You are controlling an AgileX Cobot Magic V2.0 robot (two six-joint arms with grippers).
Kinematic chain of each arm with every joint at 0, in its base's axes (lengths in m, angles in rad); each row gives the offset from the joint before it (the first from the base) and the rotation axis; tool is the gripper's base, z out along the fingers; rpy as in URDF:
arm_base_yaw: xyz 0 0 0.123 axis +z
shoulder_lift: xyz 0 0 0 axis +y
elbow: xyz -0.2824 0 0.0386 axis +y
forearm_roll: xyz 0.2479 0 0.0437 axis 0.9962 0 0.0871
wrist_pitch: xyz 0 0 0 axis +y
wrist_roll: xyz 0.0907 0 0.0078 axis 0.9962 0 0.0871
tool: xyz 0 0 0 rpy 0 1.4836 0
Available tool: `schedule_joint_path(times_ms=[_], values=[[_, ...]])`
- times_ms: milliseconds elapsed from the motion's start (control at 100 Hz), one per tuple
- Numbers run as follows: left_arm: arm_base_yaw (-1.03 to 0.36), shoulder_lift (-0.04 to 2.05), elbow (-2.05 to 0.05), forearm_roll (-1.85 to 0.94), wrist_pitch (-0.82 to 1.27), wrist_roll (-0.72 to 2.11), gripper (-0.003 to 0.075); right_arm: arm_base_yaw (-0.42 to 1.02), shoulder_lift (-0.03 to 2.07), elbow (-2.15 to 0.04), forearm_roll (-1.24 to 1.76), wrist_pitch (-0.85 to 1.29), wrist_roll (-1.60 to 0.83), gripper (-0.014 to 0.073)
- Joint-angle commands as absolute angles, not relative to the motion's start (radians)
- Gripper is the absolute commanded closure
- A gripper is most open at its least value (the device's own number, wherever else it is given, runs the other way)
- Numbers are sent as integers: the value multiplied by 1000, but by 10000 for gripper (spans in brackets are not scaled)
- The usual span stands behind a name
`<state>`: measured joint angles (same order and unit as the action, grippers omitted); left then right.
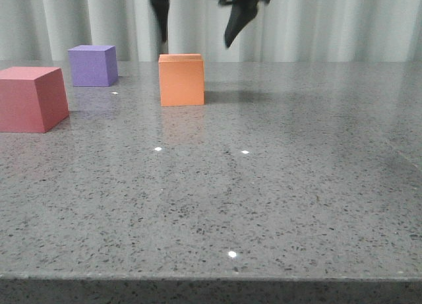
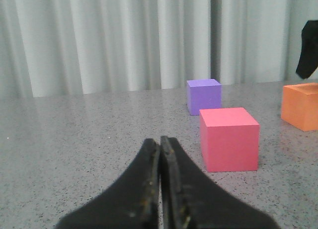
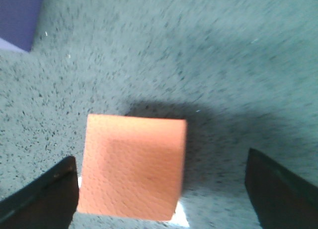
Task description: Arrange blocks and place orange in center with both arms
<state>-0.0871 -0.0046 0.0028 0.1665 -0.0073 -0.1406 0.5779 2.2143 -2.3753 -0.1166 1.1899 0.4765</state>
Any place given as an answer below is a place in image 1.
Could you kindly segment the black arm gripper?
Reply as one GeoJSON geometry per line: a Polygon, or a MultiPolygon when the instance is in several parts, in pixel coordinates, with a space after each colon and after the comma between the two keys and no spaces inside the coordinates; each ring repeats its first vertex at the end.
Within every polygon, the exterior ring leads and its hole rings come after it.
{"type": "MultiPolygon", "coordinates": [[[[232,45],[242,29],[256,17],[260,1],[265,4],[270,2],[270,0],[219,0],[221,5],[232,5],[224,32],[224,42],[227,48],[232,45]]],[[[150,3],[158,20],[162,42],[166,43],[169,0],[150,0],[150,3]]]]}

